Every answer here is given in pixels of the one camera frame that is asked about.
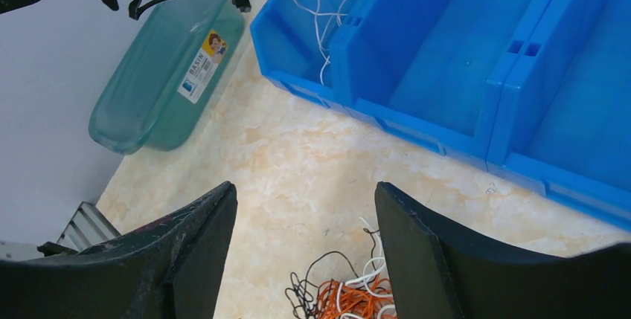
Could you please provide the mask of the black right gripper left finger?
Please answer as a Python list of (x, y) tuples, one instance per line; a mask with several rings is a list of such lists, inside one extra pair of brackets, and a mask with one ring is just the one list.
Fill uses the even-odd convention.
[(122, 236), (1, 261), (3, 318), (212, 318), (237, 215), (223, 182)]

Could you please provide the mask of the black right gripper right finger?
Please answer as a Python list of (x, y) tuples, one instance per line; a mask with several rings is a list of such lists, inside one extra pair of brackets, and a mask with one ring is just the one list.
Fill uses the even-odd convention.
[(630, 244), (572, 257), (451, 220), (388, 182), (374, 201), (400, 318), (628, 318)]

